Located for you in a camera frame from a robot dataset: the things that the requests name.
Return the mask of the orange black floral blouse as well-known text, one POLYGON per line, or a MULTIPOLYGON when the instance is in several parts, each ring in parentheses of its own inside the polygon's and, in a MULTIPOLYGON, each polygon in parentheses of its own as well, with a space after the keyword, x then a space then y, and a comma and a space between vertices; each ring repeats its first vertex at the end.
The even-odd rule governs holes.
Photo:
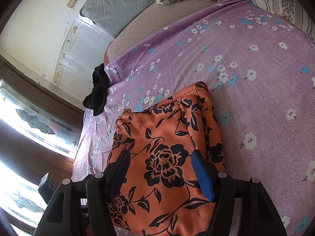
POLYGON ((202 194, 191 157, 224 171, 224 149, 208 87, 197 82, 115 123, 108 163, 130 153, 130 166, 108 204, 115 226, 137 235, 204 235, 215 205, 202 194))

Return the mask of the brown wooden glass door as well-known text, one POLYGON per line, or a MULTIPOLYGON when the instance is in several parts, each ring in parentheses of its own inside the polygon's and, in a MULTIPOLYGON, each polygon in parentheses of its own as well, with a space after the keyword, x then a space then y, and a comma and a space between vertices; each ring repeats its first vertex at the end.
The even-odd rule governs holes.
POLYGON ((71 178, 83 110, 1 60, 1 207, 33 231, 46 207, 41 178, 71 178))

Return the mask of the black crumpled garment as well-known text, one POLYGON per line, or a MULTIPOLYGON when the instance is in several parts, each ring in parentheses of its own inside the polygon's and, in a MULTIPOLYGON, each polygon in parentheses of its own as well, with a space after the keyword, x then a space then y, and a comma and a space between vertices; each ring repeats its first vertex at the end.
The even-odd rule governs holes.
POLYGON ((105 73, 104 64, 95 67, 92 74, 93 88, 89 95, 83 100, 83 106, 93 111, 93 116, 103 113, 110 87, 110 79, 105 73))

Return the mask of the purple floral bed sheet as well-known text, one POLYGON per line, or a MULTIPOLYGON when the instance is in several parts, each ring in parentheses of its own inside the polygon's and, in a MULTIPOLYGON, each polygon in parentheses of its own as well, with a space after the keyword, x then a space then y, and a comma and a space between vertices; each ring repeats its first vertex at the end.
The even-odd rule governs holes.
POLYGON ((207 85, 224 149, 223 172, 257 177, 288 235, 314 219, 314 45, 251 0, 226 0, 182 18, 105 66, 99 116, 86 110, 74 181, 103 171, 115 123, 197 82, 207 85))

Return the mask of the grey pillow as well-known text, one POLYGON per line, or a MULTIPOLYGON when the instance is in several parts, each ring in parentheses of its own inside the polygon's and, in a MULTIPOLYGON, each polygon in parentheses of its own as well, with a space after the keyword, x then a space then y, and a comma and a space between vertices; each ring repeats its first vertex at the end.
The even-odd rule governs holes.
POLYGON ((96 26, 116 38, 140 13, 155 0, 87 0, 80 10, 96 26))

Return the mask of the pink mattress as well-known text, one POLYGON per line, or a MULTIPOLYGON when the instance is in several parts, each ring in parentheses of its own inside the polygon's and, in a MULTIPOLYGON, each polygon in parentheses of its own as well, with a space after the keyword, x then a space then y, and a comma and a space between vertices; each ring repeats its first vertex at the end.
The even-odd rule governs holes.
POLYGON ((194 12, 216 4, 216 1, 183 0, 169 5, 153 3, 140 13, 110 43, 104 54, 104 64, 110 63, 140 40, 194 12))

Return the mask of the striped floral cushion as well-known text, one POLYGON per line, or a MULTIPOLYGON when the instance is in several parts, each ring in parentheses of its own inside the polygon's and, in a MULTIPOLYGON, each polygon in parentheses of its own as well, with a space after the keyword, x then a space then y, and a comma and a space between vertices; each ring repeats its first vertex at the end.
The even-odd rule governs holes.
POLYGON ((271 14, 275 14, 314 39, 314 23, 298 0, 252 0, 252 2, 271 14))

